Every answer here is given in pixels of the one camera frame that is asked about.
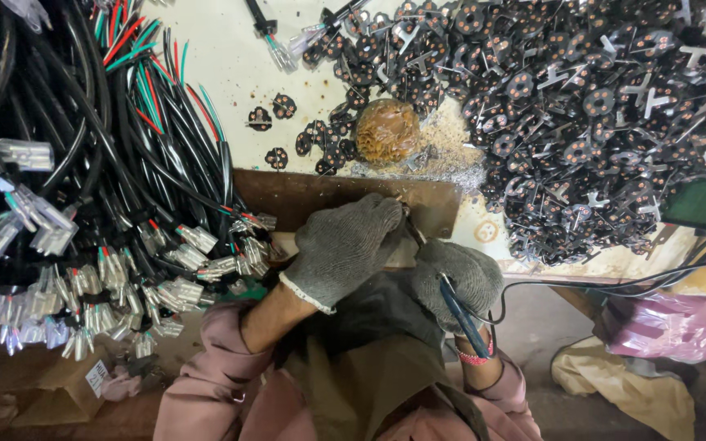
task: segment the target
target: blue handle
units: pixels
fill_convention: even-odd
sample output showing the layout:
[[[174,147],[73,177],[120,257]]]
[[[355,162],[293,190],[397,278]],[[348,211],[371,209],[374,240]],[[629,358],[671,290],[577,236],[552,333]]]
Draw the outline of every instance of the blue handle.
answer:
[[[462,309],[462,305],[460,305],[460,301],[456,297],[456,292],[454,292],[454,287],[451,286],[446,275],[441,274],[440,276],[440,293],[443,295],[443,300],[446,301],[446,305],[449,307],[451,314],[454,314],[456,321],[462,326],[465,336],[467,336],[473,346],[473,350],[476,351],[476,356],[482,359],[491,359],[492,354],[489,353],[484,339],[481,338],[476,325],[473,324],[472,318]]]

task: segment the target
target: red bracelet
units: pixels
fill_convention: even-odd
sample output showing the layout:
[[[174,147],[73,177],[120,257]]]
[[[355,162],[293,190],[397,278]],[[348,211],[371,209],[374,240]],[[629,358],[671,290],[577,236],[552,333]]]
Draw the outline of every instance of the red bracelet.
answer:
[[[494,345],[492,340],[489,340],[489,346],[486,348],[486,350],[491,354],[492,351],[494,350]],[[484,363],[488,362],[489,359],[483,359],[478,356],[471,356],[470,354],[465,354],[459,349],[459,346],[456,347],[456,353],[459,354],[459,361],[461,361],[464,364],[469,364],[471,366],[481,366]]]

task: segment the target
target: blue-handled tool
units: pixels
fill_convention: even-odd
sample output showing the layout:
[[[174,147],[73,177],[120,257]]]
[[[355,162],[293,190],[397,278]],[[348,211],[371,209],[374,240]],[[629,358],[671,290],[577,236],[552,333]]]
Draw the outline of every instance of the blue-handled tool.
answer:
[[[405,226],[411,236],[416,240],[419,248],[426,245],[427,240],[421,231],[416,228],[413,224],[413,220],[410,218],[410,209],[407,205],[402,206],[402,210],[405,213],[406,222]],[[478,333],[476,325],[473,323],[473,317],[470,312],[467,311],[467,307],[456,295],[456,289],[451,283],[451,279],[446,276],[446,274],[438,274],[440,279],[440,294],[443,295],[443,300],[446,301],[446,305],[449,307],[451,314],[454,314],[456,321],[462,326],[462,330],[465,332],[465,336],[470,341],[473,346],[473,350],[476,351],[476,356],[483,359],[492,359],[497,355],[497,337],[495,336],[495,327],[491,326],[489,334],[492,336],[492,352],[489,352],[487,345],[484,343],[484,339],[481,338],[481,334]]]
[[[491,359],[495,356],[494,354],[494,330],[492,330],[493,338],[493,351],[489,352],[487,345],[484,343],[484,339],[481,338],[481,334],[478,333],[476,325],[473,323],[473,318],[465,310],[465,305],[456,296],[456,290],[451,284],[451,280],[443,273],[438,274],[440,277],[440,293],[443,295],[443,300],[446,301],[446,305],[459,325],[462,326],[462,330],[465,332],[465,336],[470,341],[473,346],[473,350],[476,351],[476,356],[482,359]]]

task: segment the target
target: gray knit glove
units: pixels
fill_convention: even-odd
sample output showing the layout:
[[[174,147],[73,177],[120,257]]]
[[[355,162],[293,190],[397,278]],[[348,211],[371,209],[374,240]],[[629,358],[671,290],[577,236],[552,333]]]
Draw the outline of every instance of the gray knit glove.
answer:
[[[446,273],[456,284],[456,295],[483,317],[503,290],[503,274],[492,257],[456,243],[430,240],[416,255],[411,283],[418,301],[437,318],[443,330],[465,335],[440,294],[438,273]],[[473,318],[476,327],[482,322]]]
[[[296,260],[279,278],[301,299],[331,314],[338,301],[386,264],[399,244],[402,218],[396,199],[375,193],[313,213],[296,232]]]

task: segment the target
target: brown wooden plank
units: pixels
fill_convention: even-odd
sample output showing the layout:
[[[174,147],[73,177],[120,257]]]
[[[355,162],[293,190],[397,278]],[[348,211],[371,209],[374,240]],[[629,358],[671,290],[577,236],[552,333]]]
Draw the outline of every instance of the brown wooden plank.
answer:
[[[233,181],[253,213],[277,216],[278,232],[295,232],[319,209],[336,208],[368,193],[398,197],[427,237],[450,238],[461,190],[449,182],[379,180],[235,169]]]
[[[585,295],[580,290],[574,288],[565,288],[563,286],[550,286],[559,296],[565,299],[571,306],[575,307],[577,311],[581,312],[588,319],[595,321],[595,318],[601,314],[603,309],[600,306],[596,306],[590,302],[590,297]]]

